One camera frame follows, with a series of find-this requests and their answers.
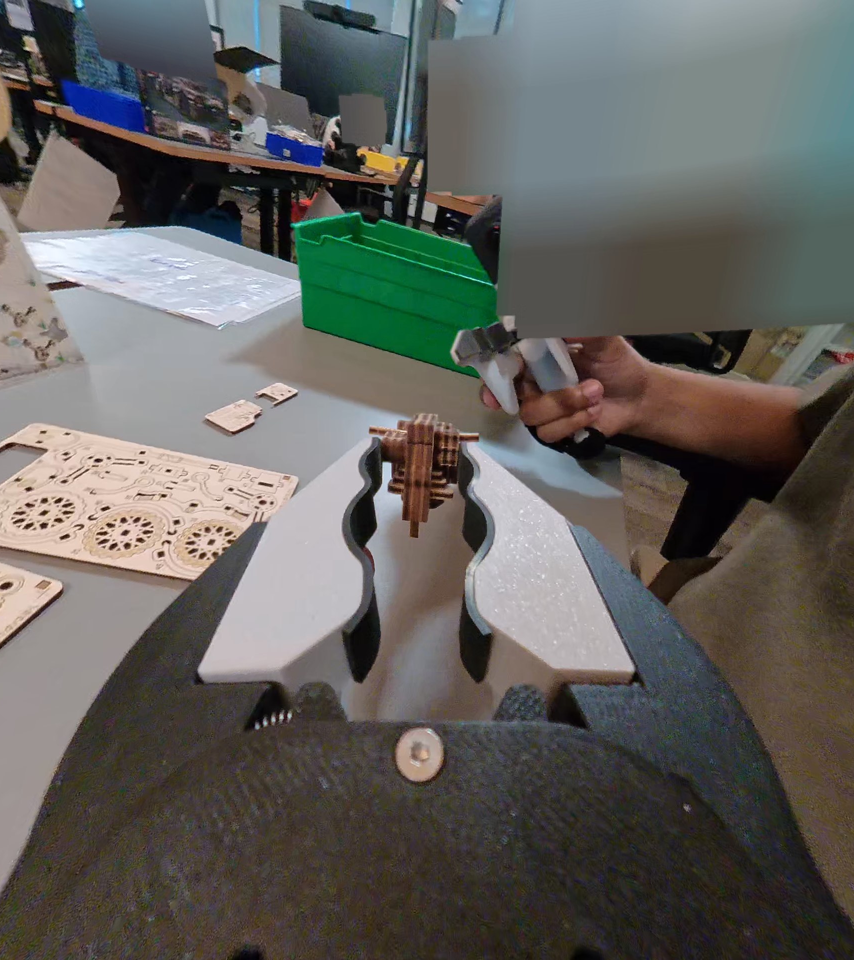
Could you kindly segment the brown wooden model assembly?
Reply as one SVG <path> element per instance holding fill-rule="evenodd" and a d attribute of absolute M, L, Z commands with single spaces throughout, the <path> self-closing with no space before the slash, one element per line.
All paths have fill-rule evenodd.
<path fill-rule="evenodd" d="M 462 432 L 426 413 L 392 428 L 370 426 L 368 433 L 380 440 L 382 460 L 391 466 L 387 489 L 401 498 L 402 520 L 416 539 L 431 511 L 453 498 L 461 450 L 479 441 L 480 434 Z"/>

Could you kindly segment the green plastic bin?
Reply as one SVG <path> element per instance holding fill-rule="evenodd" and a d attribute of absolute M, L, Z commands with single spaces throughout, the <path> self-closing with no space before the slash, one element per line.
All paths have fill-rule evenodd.
<path fill-rule="evenodd" d="M 293 227 L 306 329 L 458 372 L 460 330 L 497 320 L 497 295 L 464 243 L 358 212 Z"/>

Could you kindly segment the person's right hand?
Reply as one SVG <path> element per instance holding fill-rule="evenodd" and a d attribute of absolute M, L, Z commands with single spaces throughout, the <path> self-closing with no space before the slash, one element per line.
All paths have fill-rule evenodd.
<path fill-rule="evenodd" d="M 524 368 L 514 380 L 522 423 L 545 445 L 562 445 L 585 430 L 605 437 L 655 439 L 648 391 L 657 368 L 624 337 L 569 338 L 577 384 L 542 391 Z"/>

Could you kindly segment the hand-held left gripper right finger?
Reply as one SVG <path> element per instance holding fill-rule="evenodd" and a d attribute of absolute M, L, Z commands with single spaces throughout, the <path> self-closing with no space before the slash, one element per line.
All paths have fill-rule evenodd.
<path fill-rule="evenodd" d="M 489 687 L 628 685 L 636 668 L 574 527 L 476 444 L 462 447 L 462 535 L 473 551 L 461 662 Z"/>

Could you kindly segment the person's right forearm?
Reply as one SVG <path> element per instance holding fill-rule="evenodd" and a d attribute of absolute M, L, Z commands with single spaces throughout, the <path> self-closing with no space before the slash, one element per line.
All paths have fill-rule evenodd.
<path fill-rule="evenodd" d="M 632 436 L 742 466 L 791 471 L 808 443 L 800 390 L 649 365 Z"/>

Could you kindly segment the brown wooden table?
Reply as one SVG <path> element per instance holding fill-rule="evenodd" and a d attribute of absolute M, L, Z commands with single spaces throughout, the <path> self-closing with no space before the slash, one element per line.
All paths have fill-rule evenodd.
<path fill-rule="evenodd" d="M 111 142 L 126 155 L 134 149 L 189 162 L 194 183 L 218 183 L 256 189 L 261 212 L 260 250 L 283 260 L 289 261 L 292 252 L 292 195 L 297 191 L 305 191 L 311 185 L 327 186 L 333 183 L 346 183 L 367 190 L 379 190 L 383 199 L 391 201 L 396 221 L 404 224 L 409 218 L 409 195 L 414 194 L 416 208 L 413 223 L 416 227 L 421 224 L 423 205 L 426 201 L 464 215 L 473 215 L 482 207 L 482 200 L 429 191 L 426 166 L 422 168 L 415 189 L 411 189 L 412 176 L 419 163 L 419 159 L 415 156 L 409 158 L 408 165 L 401 174 L 394 172 L 368 174 L 352 173 L 326 164 L 305 165 L 276 158 L 264 150 L 254 152 L 218 150 L 157 138 L 145 131 L 128 130 L 110 125 L 77 114 L 65 104 L 35 99 L 32 95 L 35 86 L 7 77 L 3 77 L 3 82 L 9 91 L 24 93 L 34 114 L 49 118 L 67 136 L 96 135 L 100 139 Z"/>

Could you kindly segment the black chair frame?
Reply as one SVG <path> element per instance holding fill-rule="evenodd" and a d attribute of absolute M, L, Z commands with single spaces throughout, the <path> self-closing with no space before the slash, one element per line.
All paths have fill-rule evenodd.
<path fill-rule="evenodd" d="M 674 469 L 685 481 L 683 498 L 661 548 L 669 561 L 711 554 L 748 501 L 771 503 L 786 481 L 778 471 L 741 466 L 645 438 L 621 434 L 608 444 Z"/>

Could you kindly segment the small engraved wooden piece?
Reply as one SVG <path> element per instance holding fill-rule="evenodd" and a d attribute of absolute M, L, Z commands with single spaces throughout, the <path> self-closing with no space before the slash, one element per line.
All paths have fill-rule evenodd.
<path fill-rule="evenodd" d="M 252 427 L 263 412 L 259 404 L 240 399 L 205 414 L 203 420 L 208 426 L 236 435 Z"/>

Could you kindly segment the white cardboard sheet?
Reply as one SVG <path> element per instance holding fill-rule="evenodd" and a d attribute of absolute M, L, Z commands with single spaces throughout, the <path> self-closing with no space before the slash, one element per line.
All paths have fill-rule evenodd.
<path fill-rule="evenodd" d="M 40 152 L 16 220 L 28 232 L 101 230 L 120 194 L 114 172 L 54 132 Z"/>

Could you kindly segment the blue plastic bin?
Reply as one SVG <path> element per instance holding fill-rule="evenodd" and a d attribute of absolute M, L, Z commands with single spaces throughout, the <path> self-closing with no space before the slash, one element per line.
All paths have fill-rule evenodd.
<path fill-rule="evenodd" d="M 311 168 L 319 168 L 324 163 L 324 146 L 297 130 L 269 129 L 265 134 L 265 150 L 277 161 Z"/>
<path fill-rule="evenodd" d="M 61 79 L 59 84 L 67 106 L 75 114 L 126 131 L 140 134 L 147 131 L 145 112 L 139 98 L 96 89 L 68 79 Z"/>

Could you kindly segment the printed cardboard box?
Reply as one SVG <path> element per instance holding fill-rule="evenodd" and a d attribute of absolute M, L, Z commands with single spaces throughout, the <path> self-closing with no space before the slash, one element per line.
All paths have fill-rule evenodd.
<path fill-rule="evenodd" d="M 228 88 L 220 79 L 196 82 L 138 70 L 148 131 L 156 138 L 228 151 Z"/>

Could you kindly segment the person's brown shirt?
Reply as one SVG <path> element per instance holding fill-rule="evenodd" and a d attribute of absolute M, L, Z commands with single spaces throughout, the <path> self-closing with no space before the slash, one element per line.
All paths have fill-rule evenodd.
<path fill-rule="evenodd" d="M 800 419 L 808 452 L 767 514 L 669 608 L 750 715 L 854 922 L 854 364 Z"/>

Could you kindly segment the black monitor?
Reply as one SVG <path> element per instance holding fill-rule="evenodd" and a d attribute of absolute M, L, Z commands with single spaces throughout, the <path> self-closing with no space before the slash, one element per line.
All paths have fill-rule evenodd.
<path fill-rule="evenodd" d="M 405 37 L 344 26 L 290 6 L 279 8 L 279 31 L 282 90 L 326 117 L 339 114 L 340 95 L 377 96 L 392 135 L 405 76 Z"/>

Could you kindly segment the clear plastic sleeve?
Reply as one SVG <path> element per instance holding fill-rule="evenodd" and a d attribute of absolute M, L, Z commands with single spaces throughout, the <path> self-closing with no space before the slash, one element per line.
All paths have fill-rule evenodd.
<path fill-rule="evenodd" d="M 297 279 L 138 231 L 22 239 L 44 275 L 218 330 L 301 300 Z"/>

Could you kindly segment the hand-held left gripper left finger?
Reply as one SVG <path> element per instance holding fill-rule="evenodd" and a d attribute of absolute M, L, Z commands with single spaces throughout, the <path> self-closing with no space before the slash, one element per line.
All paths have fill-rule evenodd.
<path fill-rule="evenodd" d="M 374 567 L 381 441 L 367 438 L 265 524 L 198 667 L 207 684 L 361 684 L 380 649 Z"/>

